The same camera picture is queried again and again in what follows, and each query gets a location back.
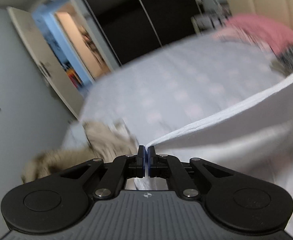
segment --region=pink pillow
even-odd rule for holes
[[[293,30],[282,23],[255,14],[240,14],[232,17],[226,26],[243,29],[246,33],[267,42],[275,55],[293,45]]]

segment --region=sliding wardrobe door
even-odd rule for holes
[[[160,47],[139,0],[86,0],[121,64]]]
[[[191,17],[199,14],[195,0],[141,0],[162,45],[194,34]]]

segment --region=bed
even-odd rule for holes
[[[293,29],[293,0],[228,0],[233,15],[256,13]],[[272,181],[293,196],[293,74],[271,71],[272,53],[192,36],[127,64],[91,89],[80,123],[122,119],[139,144],[181,161],[200,157]],[[86,145],[80,124],[64,148]],[[159,180],[135,180],[163,189]],[[293,216],[288,232],[293,236]]]

